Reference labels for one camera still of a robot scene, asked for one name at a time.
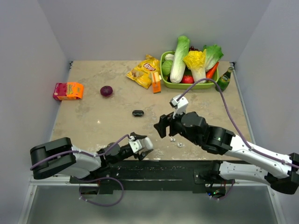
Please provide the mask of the black earbud charging case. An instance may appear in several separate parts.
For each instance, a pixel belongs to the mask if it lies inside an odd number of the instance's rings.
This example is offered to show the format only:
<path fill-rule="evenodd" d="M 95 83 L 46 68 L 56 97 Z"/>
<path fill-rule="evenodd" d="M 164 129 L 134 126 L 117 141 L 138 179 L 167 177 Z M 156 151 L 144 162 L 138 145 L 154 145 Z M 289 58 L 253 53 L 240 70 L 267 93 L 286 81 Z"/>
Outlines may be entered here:
<path fill-rule="evenodd" d="M 143 110 L 133 110 L 132 115 L 134 117 L 143 117 L 144 116 L 144 111 Z"/>

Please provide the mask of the white earbud charging case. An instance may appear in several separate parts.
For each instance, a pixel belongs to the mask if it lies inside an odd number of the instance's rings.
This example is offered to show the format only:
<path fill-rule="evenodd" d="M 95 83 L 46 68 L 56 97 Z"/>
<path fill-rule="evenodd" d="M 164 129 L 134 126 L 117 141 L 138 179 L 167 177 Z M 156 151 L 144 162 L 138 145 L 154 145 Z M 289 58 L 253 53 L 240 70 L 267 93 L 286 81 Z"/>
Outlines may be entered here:
<path fill-rule="evenodd" d="M 154 149 L 153 143 L 151 142 L 149 137 L 145 137 L 145 138 L 141 139 L 140 142 L 144 149 L 146 149 L 146 150 Z"/>

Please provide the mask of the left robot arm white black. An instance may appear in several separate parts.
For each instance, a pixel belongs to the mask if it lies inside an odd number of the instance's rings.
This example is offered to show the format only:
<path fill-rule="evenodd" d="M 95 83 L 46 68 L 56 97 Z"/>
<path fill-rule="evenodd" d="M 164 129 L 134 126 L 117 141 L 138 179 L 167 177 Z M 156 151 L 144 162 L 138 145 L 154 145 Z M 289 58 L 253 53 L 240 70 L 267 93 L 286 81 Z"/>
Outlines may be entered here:
<path fill-rule="evenodd" d="M 34 179 L 46 179 L 54 175 L 68 175 L 92 183 L 97 172 L 106 171 L 131 156 L 143 160 L 154 149 L 149 137 L 131 133 L 124 135 L 115 143 L 91 153 L 72 144 L 71 139 L 63 137 L 30 150 Z"/>

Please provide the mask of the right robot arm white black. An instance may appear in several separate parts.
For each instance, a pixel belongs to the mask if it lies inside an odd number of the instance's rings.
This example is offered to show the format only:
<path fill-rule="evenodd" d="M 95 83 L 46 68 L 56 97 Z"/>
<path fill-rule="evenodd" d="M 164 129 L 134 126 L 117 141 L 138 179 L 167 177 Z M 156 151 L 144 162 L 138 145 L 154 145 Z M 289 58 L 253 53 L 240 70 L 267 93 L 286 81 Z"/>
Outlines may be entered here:
<path fill-rule="evenodd" d="M 244 161 L 243 164 L 216 163 L 208 171 L 208 178 L 213 183 L 249 180 L 269 185 L 287 195 L 293 195 L 299 187 L 298 154 L 280 154 L 257 146 L 225 128 L 210 126 L 196 112 L 161 115 L 154 128 L 161 138 L 179 134 L 208 153 Z"/>

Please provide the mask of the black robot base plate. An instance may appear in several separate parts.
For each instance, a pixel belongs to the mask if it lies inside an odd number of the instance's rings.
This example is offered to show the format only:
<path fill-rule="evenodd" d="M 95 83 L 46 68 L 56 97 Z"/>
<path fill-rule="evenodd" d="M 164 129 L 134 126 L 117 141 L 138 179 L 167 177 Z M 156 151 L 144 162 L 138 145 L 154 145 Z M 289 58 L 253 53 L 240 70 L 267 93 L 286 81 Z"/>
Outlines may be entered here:
<path fill-rule="evenodd" d="M 219 176 L 220 161 L 121 161 L 106 171 L 93 171 L 79 180 L 70 178 L 72 184 L 80 184 L 84 193 L 87 184 L 99 194 L 126 191 L 191 191 L 206 193 L 212 188 L 227 187 L 232 180 Z"/>

